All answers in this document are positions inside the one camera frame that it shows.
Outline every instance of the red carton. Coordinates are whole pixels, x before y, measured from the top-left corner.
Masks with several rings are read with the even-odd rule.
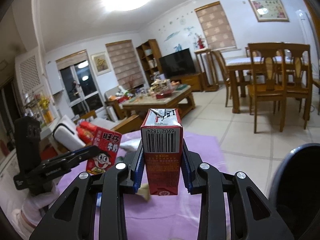
[[[149,109],[141,128],[150,194],[177,195],[183,128],[177,109]]]
[[[106,172],[108,168],[114,165],[121,137],[121,133],[97,127],[94,133],[92,145],[98,146],[99,149],[106,153],[100,153],[98,156],[89,159],[86,171],[91,174],[99,174]]]

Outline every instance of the barcode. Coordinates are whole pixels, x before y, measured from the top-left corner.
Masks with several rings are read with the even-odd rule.
[[[142,139],[147,153],[178,153],[180,129],[144,129]]]

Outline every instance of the roller blind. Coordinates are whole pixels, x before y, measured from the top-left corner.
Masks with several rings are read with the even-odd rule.
[[[58,70],[62,70],[71,65],[78,64],[82,61],[88,60],[88,54],[86,50],[81,50],[71,55],[65,56],[56,60]]]
[[[220,4],[215,2],[195,9],[208,46],[211,49],[235,48],[236,42]]]
[[[119,85],[130,89],[143,84],[143,75],[131,40],[106,44]]]

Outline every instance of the cartoon boy face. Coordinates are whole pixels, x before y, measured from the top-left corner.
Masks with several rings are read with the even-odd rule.
[[[109,165],[111,165],[111,162],[109,161],[110,156],[100,153],[98,156],[94,157],[94,164],[100,168],[105,169]]]

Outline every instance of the flat screen tv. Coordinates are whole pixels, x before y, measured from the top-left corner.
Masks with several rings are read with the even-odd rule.
[[[166,78],[196,73],[189,49],[161,57],[159,61]]]

